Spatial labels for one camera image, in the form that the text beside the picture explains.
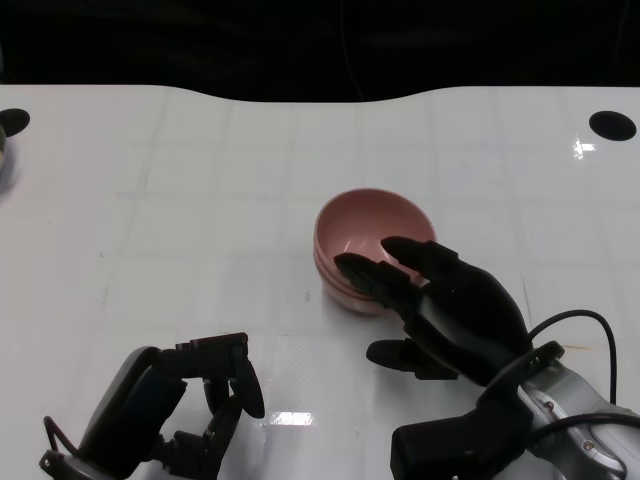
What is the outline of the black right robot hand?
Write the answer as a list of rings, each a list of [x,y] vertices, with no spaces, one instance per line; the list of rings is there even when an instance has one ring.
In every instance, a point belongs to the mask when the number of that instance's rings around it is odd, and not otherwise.
[[[391,236],[381,244],[397,266],[356,253],[334,258],[353,286],[404,323],[406,339],[372,343],[369,361],[420,380],[464,376],[486,386],[531,351],[519,307],[489,272],[435,241]]]

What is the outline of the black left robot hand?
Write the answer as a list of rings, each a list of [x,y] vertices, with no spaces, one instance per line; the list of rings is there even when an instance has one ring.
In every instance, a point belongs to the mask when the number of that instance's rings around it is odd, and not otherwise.
[[[160,431],[190,379],[203,381],[212,415],[205,431]],[[242,414],[261,419],[263,394],[244,332],[191,340],[172,349],[141,347],[122,364],[91,417],[77,457],[116,479],[156,460],[170,474],[217,478]]]

